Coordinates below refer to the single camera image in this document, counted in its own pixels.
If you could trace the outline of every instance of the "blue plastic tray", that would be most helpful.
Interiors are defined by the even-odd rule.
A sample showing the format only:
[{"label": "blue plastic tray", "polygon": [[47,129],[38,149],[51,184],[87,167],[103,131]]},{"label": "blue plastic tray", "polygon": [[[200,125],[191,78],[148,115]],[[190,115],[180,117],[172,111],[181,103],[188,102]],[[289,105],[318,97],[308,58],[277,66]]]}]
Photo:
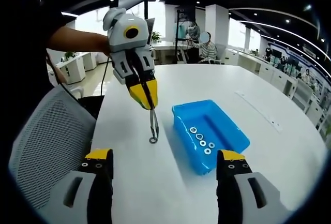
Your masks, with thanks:
[{"label": "blue plastic tray", "polygon": [[[190,102],[172,107],[174,128],[189,155],[193,169],[204,175],[216,167],[217,150],[231,150],[241,153],[250,142],[221,108],[212,100]],[[207,146],[202,147],[190,128],[203,135]],[[206,155],[204,149],[213,142],[215,148]]]}]

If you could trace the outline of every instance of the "metal washer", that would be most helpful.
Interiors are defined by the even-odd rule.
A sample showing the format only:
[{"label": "metal washer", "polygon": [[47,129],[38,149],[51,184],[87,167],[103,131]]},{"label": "metal washer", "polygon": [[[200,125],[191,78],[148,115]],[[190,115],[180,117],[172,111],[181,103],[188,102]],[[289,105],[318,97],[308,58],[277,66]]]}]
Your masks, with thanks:
[{"label": "metal washer", "polygon": [[210,143],[208,144],[208,146],[209,146],[210,149],[215,148],[215,144],[214,144],[213,142],[210,142]]},{"label": "metal washer", "polygon": [[206,155],[210,155],[212,153],[212,150],[210,150],[209,148],[205,149],[205,154]]},{"label": "metal washer", "polygon": [[201,133],[197,133],[195,137],[197,140],[203,140],[203,135]]},{"label": "metal washer", "polygon": [[191,133],[197,133],[197,129],[195,127],[190,127],[190,132]]},{"label": "metal washer", "polygon": [[200,143],[201,146],[206,146],[206,144],[207,144],[207,142],[205,142],[204,140],[200,140],[199,143]]},{"label": "metal washer", "polygon": [[150,137],[149,142],[151,144],[155,144],[157,142],[157,138],[156,137]]}]

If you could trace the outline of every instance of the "round table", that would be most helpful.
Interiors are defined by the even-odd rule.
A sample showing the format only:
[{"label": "round table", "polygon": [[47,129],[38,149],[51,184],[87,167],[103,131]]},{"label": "round table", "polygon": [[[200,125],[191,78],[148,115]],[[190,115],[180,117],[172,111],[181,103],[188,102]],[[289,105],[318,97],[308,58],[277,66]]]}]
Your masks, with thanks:
[{"label": "round table", "polygon": [[204,176],[193,172],[172,126],[172,106],[205,99],[217,103],[250,139],[243,154],[252,171],[262,173],[278,188],[288,209],[302,204],[321,172],[327,149],[295,103],[238,66],[160,65],[155,76],[160,126],[156,144],[148,141],[149,111],[115,78],[107,87],[97,120],[92,149],[114,151],[113,223],[217,223],[215,170]]}]

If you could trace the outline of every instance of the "floor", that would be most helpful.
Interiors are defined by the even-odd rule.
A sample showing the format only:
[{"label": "floor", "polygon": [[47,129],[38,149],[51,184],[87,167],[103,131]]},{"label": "floor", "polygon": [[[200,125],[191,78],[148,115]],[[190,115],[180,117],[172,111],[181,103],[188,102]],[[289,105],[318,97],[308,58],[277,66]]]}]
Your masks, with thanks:
[{"label": "floor", "polygon": [[[70,86],[81,86],[84,89],[84,96],[99,96],[101,93],[101,82],[104,75],[104,70],[106,68],[106,63],[98,65],[94,70],[86,72],[86,77],[83,81],[78,83],[73,83]],[[102,86],[102,94],[104,95],[107,90],[107,84],[112,80],[113,67],[111,63],[108,64],[106,75],[104,77],[104,82]]]}]

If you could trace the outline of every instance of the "window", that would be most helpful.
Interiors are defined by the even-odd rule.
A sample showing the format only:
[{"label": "window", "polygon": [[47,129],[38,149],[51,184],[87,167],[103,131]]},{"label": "window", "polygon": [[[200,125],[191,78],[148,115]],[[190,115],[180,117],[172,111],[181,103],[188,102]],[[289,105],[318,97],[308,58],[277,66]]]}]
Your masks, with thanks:
[{"label": "window", "polygon": [[249,39],[249,49],[254,51],[256,49],[260,49],[260,43],[261,43],[261,35],[258,32],[254,31],[253,29],[251,29],[250,39]]},{"label": "window", "polygon": [[108,10],[109,7],[104,7],[81,14],[76,19],[76,30],[107,35],[102,28],[102,19]]},{"label": "window", "polygon": [[166,36],[165,10],[164,2],[148,2],[148,18],[155,18],[153,31],[159,32],[162,38]]},{"label": "window", "polygon": [[232,18],[229,23],[228,45],[232,47],[245,47],[246,26]]}]

